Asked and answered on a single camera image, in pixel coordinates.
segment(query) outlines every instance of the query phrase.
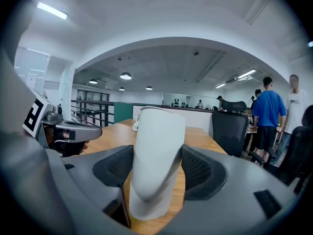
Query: black shorts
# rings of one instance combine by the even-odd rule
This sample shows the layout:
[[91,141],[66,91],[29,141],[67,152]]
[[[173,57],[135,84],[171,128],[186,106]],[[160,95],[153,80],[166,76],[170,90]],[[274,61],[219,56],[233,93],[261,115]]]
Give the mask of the black shorts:
[[268,151],[272,148],[276,137],[276,127],[273,126],[259,126],[256,133],[257,142],[256,148],[259,150]]

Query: black office chair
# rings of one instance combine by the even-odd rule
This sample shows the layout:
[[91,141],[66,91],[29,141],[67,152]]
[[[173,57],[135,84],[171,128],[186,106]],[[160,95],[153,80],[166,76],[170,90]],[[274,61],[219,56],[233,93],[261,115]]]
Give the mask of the black office chair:
[[[222,108],[229,111],[246,110],[244,102],[223,100]],[[240,157],[248,128],[248,116],[232,112],[215,111],[212,114],[213,139],[231,156]]]
[[299,193],[304,180],[313,171],[313,105],[309,106],[302,118],[304,126],[296,127],[291,135],[288,150],[280,167],[270,164],[270,160],[275,158],[275,153],[271,150],[268,162],[265,164],[263,158],[250,152],[251,161],[258,161],[264,164],[264,169],[276,176],[286,185],[290,185],[295,178],[299,178],[299,182],[294,189],[295,193]]

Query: desk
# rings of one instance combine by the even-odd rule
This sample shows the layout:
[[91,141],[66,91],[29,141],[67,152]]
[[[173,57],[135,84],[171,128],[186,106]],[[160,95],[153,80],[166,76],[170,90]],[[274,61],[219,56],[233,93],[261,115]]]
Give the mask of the desk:
[[251,133],[251,134],[257,133],[257,130],[256,130],[256,131],[253,131],[253,130],[252,130],[252,127],[253,127],[252,125],[249,125],[249,126],[248,126],[248,130],[247,130],[247,132],[246,132],[247,134],[248,134],[248,133]]
[[[91,140],[88,143],[88,149],[86,149],[82,155],[115,148],[121,145],[133,144],[135,146],[137,132],[132,129],[134,123],[135,120],[128,119],[103,128],[102,136],[96,140]],[[186,127],[185,144],[226,154],[223,149],[200,128]],[[123,187],[127,208],[129,208],[131,175],[132,173],[130,172]],[[147,221],[135,219],[130,215],[132,231],[140,234],[155,234],[160,231],[182,208],[184,193],[185,174],[180,167],[167,213],[162,217]]]

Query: person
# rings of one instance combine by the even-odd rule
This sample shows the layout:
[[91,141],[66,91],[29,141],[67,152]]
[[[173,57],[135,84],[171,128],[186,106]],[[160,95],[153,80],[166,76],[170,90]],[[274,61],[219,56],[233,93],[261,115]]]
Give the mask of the person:
[[[261,92],[262,91],[260,89],[256,89],[255,90],[255,97],[258,98],[258,96],[261,94]],[[253,102],[252,102],[251,110],[253,110],[255,101],[256,100],[253,100]],[[251,142],[251,146],[250,146],[249,151],[254,151],[254,149],[255,149],[255,144],[256,144],[257,137],[256,137],[255,134],[247,133],[246,134],[246,138],[245,138],[245,142],[244,142],[244,151],[246,151],[246,149],[248,148],[251,136],[252,136],[252,142]]]
[[301,120],[308,107],[307,93],[304,90],[299,89],[299,77],[297,75],[291,75],[289,78],[289,84],[292,88],[292,93],[288,95],[287,99],[286,128],[283,130],[282,138],[276,150],[276,158],[270,161],[271,165],[277,163],[282,152],[287,148],[295,127],[302,126]]
[[203,104],[202,104],[202,101],[201,101],[201,100],[199,100],[199,103],[197,104],[197,107],[198,107],[199,109],[203,109]]
[[[265,162],[268,161],[269,149],[272,149],[274,145],[276,131],[281,132],[284,128],[287,115],[284,102],[281,96],[273,91],[272,83],[270,77],[263,79],[265,91],[257,97],[253,107],[254,123],[252,130],[257,129],[255,153],[261,156],[262,150],[264,150],[263,159]],[[280,127],[278,127],[278,114],[282,116]]]
[[222,101],[223,101],[222,96],[219,96],[217,99],[219,100],[219,111],[224,111],[224,109],[222,108]]

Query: white cylinder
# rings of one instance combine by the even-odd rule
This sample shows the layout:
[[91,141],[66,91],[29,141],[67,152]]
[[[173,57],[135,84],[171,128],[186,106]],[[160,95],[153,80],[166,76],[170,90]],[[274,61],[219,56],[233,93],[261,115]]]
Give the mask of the white cylinder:
[[166,214],[179,171],[185,118],[157,107],[141,108],[129,209],[148,220]]

